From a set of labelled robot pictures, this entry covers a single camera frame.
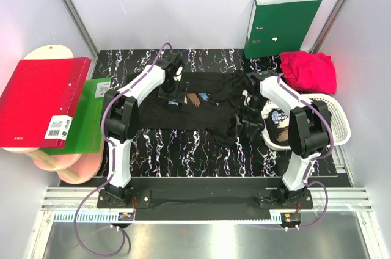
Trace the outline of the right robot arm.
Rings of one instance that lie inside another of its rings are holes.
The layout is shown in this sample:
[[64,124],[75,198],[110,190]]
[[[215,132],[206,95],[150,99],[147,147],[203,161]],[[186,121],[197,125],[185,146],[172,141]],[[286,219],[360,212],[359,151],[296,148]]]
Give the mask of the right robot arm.
[[288,144],[292,151],[287,171],[282,176],[275,199],[281,205],[297,203],[308,188],[308,178],[314,162],[331,154],[322,152],[333,147],[331,113],[323,101],[314,101],[288,87],[274,71],[244,76],[244,104],[240,120],[253,139],[265,128],[261,111],[272,101],[288,115]]

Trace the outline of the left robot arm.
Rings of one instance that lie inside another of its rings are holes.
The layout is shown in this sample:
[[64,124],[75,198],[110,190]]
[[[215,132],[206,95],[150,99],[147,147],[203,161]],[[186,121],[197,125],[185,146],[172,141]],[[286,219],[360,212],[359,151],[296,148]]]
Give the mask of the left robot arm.
[[108,144],[109,173],[99,190],[100,206],[124,208],[135,202],[131,196],[130,149],[138,132],[139,106],[153,92],[170,104],[181,106],[187,88],[181,88],[183,60],[173,51],[157,56],[129,84],[104,95],[101,132]]

